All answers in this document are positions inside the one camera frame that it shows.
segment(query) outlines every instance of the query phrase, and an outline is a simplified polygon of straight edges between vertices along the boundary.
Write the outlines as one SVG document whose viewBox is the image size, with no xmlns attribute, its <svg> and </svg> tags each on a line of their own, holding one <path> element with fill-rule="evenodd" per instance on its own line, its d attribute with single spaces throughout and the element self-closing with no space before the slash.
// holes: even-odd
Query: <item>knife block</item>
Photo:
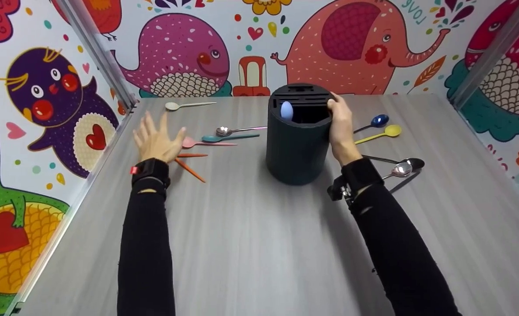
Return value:
<svg viewBox="0 0 519 316">
<path fill-rule="evenodd" d="M 302 186 L 322 172 L 329 146 L 332 94 L 312 84 L 289 84 L 271 94 L 267 117 L 267 169 L 279 181 Z M 281 117 L 281 104 L 293 105 L 293 119 Z"/>
</svg>

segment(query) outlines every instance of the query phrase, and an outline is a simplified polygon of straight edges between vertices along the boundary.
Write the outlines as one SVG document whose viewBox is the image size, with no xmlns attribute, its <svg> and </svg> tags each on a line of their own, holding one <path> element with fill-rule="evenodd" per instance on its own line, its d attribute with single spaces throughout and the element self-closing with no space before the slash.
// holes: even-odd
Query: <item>table surface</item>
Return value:
<svg viewBox="0 0 519 316">
<path fill-rule="evenodd" d="M 170 100 L 202 102 L 211 98 Z M 465 315 L 519 315 L 519 195 L 451 106 L 435 95 L 346 96 L 356 126 L 386 113 L 398 138 L 360 144 L 364 154 L 426 166 L 394 195 L 426 241 Z M 266 97 L 212 98 L 217 104 L 169 115 L 170 133 L 199 138 L 218 126 L 267 123 Z M 121 228 L 137 153 L 130 133 L 145 110 L 158 120 L 163 99 L 144 99 L 107 158 L 20 316 L 113 316 Z M 379 133 L 370 128 L 356 139 Z M 239 146 L 198 146 L 186 162 L 203 184 L 171 169 L 166 202 L 181 316 L 392 315 L 345 202 L 326 188 L 339 174 L 328 152 L 312 184 L 274 180 L 264 164 L 266 132 Z M 392 165 L 375 162 L 381 174 Z M 388 187 L 399 182 L 386 180 Z"/>
</svg>

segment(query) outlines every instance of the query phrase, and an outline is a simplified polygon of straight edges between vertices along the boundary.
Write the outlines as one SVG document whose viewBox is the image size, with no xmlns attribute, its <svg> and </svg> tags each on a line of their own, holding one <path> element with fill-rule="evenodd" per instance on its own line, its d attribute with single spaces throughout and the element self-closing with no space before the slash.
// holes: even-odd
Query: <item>orange chopstick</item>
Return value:
<svg viewBox="0 0 519 316">
<path fill-rule="evenodd" d="M 209 154 L 178 154 L 177 158 L 206 157 Z"/>
<path fill-rule="evenodd" d="M 190 174 L 193 174 L 193 176 L 195 176 L 195 178 L 201 180 L 201 182 L 203 183 L 206 183 L 205 179 L 201 178 L 201 176 L 199 174 L 197 174 L 197 172 L 193 171 L 193 169 L 189 168 L 189 166 L 187 166 L 187 164 L 185 162 L 182 162 L 181 160 L 175 158 L 175 161 L 182 167 L 184 168 L 185 170 L 187 170 Z"/>
</svg>

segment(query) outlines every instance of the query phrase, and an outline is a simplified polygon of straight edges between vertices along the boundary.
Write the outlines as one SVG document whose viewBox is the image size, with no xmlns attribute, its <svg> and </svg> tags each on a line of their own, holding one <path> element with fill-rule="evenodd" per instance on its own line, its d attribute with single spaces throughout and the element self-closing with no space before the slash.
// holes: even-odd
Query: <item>green cartoon creature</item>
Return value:
<svg viewBox="0 0 519 316">
<path fill-rule="evenodd" d="M 0 315 L 68 210 L 60 200 L 6 188 L 0 182 Z"/>
</svg>

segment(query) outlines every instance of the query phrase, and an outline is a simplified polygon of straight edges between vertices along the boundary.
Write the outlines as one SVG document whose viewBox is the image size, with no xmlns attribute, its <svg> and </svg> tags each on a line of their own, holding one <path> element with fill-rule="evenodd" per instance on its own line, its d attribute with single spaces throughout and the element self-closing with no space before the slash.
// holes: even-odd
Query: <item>purple bird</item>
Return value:
<svg viewBox="0 0 519 316">
<path fill-rule="evenodd" d="M 95 78 L 82 86 L 60 51 L 37 47 L 19 55 L 3 80 L 19 112 L 45 128 L 28 149 L 52 147 L 68 170 L 86 178 L 119 125 Z"/>
</svg>

